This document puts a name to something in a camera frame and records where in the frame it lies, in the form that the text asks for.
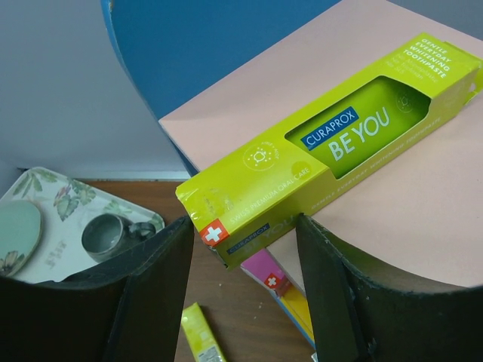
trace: blue surface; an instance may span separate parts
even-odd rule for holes
[[[112,47],[157,119],[339,0],[101,0]],[[188,173],[198,171],[175,146]]]

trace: leaf pattern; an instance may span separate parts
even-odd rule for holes
[[[42,191],[42,185],[40,181],[38,181],[37,176],[33,173],[32,174],[32,184],[33,184],[33,189],[40,192]]]
[[[65,221],[78,206],[78,198],[71,198],[70,195],[64,195],[57,202],[57,213],[59,214],[60,220]]]
[[[18,251],[9,251],[5,256],[5,260],[0,259],[0,275],[8,276],[24,259],[25,255],[18,255]]]
[[[107,206],[104,207],[105,213],[114,213],[119,216],[126,217],[129,213],[132,213],[131,209],[127,207],[122,207],[116,200],[111,200]]]
[[[32,187],[32,183],[33,183],[33,178],[30,177],[30,180],[29,182],[27,183],[27,187],[25,188],[25,190],[23,191],[23,194],[22,194],[22,198],[25,198],[26,195],[29,193],[30,191],[30,188]]]
[[[62,197],[64,195],[69,194],[70,189],[71,189],[70,185],[67,185],[67,186],[60,188],[60,190],[57,192],[57,195],[55,195],[55,199],[54,199],[54,206],[55,207],[57,207],[57,204],[59,203],[60,200],[62,200]]]
[[[38,169],[38,170],[35,170],[35,173],[37,173],[40,176],[42,181],[45,181],[47,183],[57,182],[57,176],[50,171]]]
[[[15,188],[14,195],[20,194],[25,189],[25,186],[27,186],[27,183],[30,181],[30,174],[28,172],[24,174],[25,174],[25,177],[23,178],[22,181],[20,181],[18,186]]]
[[[92,187],[86,185],[85,183],[81,183],[75,179],[71,180],[71,183],[74,192],[77,194],[83,206],[89,204],[92,200],[95,199],[96,192],[93,190]]]
[[[156,231],[157,232],[160,231],[160,230],[162,230],[165,227],[165,221],[157,213],[155,213],[152,216],[152,218],[151,218],[151,220],[149,222],[154,225],[154,227],[156,228]]]

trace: black leather object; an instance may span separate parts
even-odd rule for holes
[[[1,278],[2,360],[173,361],[193,235],[185,216],[62,282]]]
[[[483,287],[402,271],[304,215],[297,245],[320,361],[483,360]]]

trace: red square logo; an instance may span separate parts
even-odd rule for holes
[[[199,234],[202,236],[203,242],[210,247],[218,245],[229,237],[228,231],[219,219],[214,220],[211,224],[201,230]]]
[[[280,278],[275,274],[270,273],[269,277],[265,279],[265,285],[270,289],[275,289],[280,284]]]

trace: yellow packaging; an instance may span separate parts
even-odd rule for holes
[[[184,182],[177,197],[234,268],[452,119],[483,87],[481,64],[420,34]]]
[[[181,327],[196,362],[226,362],[198,303],[183,310]]]
[[[310,345],[315,348],[309,303],[306,297],[292,285],[282,297],[276,298],[275,300],[284,309],[285,313],[288,314]]]

